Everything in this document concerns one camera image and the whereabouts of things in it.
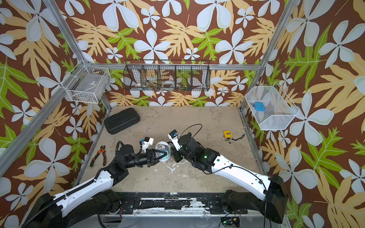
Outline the teal charger plug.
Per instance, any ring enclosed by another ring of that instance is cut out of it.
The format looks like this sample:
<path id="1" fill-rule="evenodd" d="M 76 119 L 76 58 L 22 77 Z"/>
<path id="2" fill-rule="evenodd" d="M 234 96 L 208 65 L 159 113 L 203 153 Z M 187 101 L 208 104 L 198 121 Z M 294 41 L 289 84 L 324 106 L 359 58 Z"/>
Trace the teal charger plug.
<path id="1" fill-rule="evenodd" d="M 170 154 L 167 154 L 167 155 L 165 155 L 163 158 L 161 158 L 160 160 L 162 161 L 162 162 L 164 162 L 164 161 L 167 161 L 167 160 L 169 160 L 170 159 Z"/>

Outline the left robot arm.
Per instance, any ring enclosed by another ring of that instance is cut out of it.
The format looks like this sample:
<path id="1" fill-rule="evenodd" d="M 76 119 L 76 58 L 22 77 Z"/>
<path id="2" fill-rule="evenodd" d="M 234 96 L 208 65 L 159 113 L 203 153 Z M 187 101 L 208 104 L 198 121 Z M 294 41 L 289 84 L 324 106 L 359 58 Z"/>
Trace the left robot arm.
<path id="1" fill-rule="evenodd" d="M 51 196 L 41 196 L 32 208 L 23 228 L 69 228 L 95 214 L 115 212 L 119 209 L 120 197 L 111 187 L 120 183 L 133 167 L 151 167 L 166 155 L 155 149 L 135 154 L 130 144 L 117 143 L 111 163 L 98 170 L 95 177 Z"/>

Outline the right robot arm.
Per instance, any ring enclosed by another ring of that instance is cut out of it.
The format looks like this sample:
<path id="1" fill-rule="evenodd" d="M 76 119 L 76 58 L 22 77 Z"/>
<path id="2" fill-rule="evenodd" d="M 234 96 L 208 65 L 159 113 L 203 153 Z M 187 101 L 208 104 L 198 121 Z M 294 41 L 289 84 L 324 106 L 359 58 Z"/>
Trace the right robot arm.
<path id="1" fill-rule="evenodd" d="M 221 200 L 226 212 L 254 210 L 272 222 L 283 223 L 289 196 L 280 176 L 269 177 L 243 168 L 219 152 L 203 147 L 195 141 L 191 133 L 179 136 L 177 131 L 173 130 L 168 137 L 175 162 L 186 159 L 204 174 L 219 175 L 248 190 L 247 193 L 227 190 Z"/>

